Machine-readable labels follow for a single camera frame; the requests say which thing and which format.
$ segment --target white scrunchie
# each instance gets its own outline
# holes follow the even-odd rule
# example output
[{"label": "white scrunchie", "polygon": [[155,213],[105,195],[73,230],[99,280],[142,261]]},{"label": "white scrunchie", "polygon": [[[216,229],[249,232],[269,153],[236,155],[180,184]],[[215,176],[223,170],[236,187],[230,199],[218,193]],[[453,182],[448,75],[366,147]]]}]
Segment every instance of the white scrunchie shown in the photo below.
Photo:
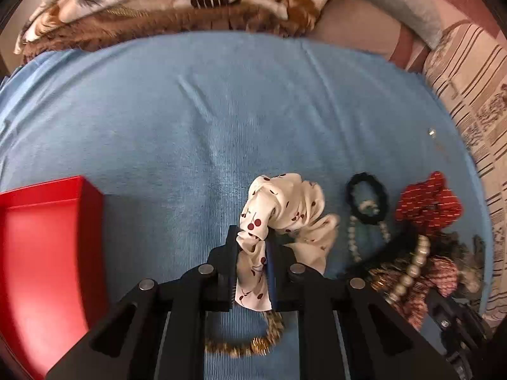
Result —
[{"label": "white scrunchie", "polygon": [[236,241],[242,251],[236,266],[236,302],[259,312],[271,310],[264,264],[268,226],[278,233],[289,233],[294,243],[287,244],[299,263],[319,273],[333,247],[340,217],[324,210],[324,193],[317,183],[302,181],[296,173],[277,177],[257,177],[248,190],[248,201],[239,218]]}]

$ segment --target white bead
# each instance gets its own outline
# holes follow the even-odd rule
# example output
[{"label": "white bead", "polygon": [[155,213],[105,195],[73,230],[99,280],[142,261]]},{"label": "white bead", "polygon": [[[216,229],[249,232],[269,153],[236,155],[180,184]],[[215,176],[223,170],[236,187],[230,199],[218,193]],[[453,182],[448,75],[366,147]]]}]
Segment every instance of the white bead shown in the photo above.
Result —
[{"label": "white bead", "polygon": [[412,258],[412,264],[422,267],[426,264],[426,256],[423,256],[421,254],[418,254],[417,256],[414,256]]},{"label": "white bead", "polygon": [[400,277],[400,283],[405,287],[411,287],[414,284],[414,279],[407,274]]},{"label": "white bead", "polygon": [[391,293],[389,293],[389,298],[394,302],[396,303],[398,300],[400,300],[400,297],[394,293],[393,291],[391,291]]},{"label": "white bead", "polygon": [[429,247],[430,246],[429,238],[423,235],[419,235],[419,237],[417,238],[417,245]]},{"label": "white bead", "polygon": [[417,267],[416,265],[410,264],[407,267],[407,274],[410,277],[413,277],[415,279],[415,278],[419,277],[419,275],[421,274],[421,269],[419,267]]},{"label": "white bead", "polygon": [[415,251],[417,254],[419,254],[421,256],[427,257],[429,255],[429,247],[417,246]]},{"label": "white bead", "polygon": [[407,288],[403,284],[396,284],[395,285],[395,294],[402,297],[407,293]]}]

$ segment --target pile of hair accessories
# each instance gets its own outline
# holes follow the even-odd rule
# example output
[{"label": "pile of hair accessories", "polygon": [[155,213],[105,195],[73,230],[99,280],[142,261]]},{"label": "pile of hair accessories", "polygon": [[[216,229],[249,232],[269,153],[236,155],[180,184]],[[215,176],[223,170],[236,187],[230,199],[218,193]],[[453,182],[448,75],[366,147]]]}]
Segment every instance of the pile of hair accessories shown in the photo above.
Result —
[{"label": "pile of hair accessories", "polygon": [[[353,191],[362,182],[371,186],[376,202],[366,200],[356,204]],[[415,329],[422,326],[427,313],[425,298],[432,287],[444,297],[456,294],[478,308],[484,251],[477,246],[480,238],[476,239],[474,255],[459,243],[455,233],[451,238],[442,233],[442,228],[462,213],[461,203],[447,188],[442,173],[434,172],[426,181],[409,185],[403,191],[395,211],[401,233],[394,238],[384,221],[387,195],[374,176],[354,175],[346,187],[346,200],[351,208],[349,250],[356,263],[348,271],[364,276]],[[357,222],[379,226],[387,243],[380,253],[366,261],[362,261],[356,244]]]}]

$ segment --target cherry print scrunchie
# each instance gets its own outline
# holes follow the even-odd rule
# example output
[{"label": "cherry print scrunchie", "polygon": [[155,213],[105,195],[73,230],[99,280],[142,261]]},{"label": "cherry print scrunchie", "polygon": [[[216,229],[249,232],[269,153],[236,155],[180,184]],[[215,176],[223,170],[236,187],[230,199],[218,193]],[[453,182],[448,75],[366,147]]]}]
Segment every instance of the cherry print scrunchie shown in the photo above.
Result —
[{"label": "cherry print scrunchie", "polygon": [[236,266],[236,302],[259,312],[271,310],[264,265],[268,226],[289,234],[287,244],[299,263],[324,273],[326,256],[337,235],[340,217],[324,210],[324,193],[317,183],[302,181],[295,173],[257,177],[239,218],[236,241],[242,248]]},{"label": "cherry print scrunchie", "polygon": [[426,181],[411,184],[405,189],[395,217],[398,221],[410,221],[419,233],[433,236],[452,224],[462,211],[461,202],[447,188],[444,175],[435,171]]}]

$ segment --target blue bedsheet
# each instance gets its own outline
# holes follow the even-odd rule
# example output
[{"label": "blue bedsheet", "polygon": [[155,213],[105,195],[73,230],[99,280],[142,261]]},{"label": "blue bedsheet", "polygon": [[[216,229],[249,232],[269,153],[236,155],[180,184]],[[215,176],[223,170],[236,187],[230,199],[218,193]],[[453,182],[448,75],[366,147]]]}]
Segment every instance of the blue bedsheet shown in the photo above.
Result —
[{"label": "blue bedsheet", "polygon": [[[83,174],[105,195],[109,298],[137,281],[178,278],[237,222],[250,182],[297,172],[342,218],[328,276],[351,262],[344,187],[368,171],[391,206],[402,189],[442,171],[465,212],[449,229],[488,247],[480,181],[454,124],[418,75],[374,55],[243,33],[140,39],[96,53],[42,54],[0,91],[0,189]],[[428,135],[437,133],[436,139]],[[365,189],[359,198],[371,196]],[[381,247],[358,226],[359,251]],[[218,338],[264,330],[236,307],[209,316]],[[298,378],[296,320],[267,357],[209,357],[206,377]]]}]

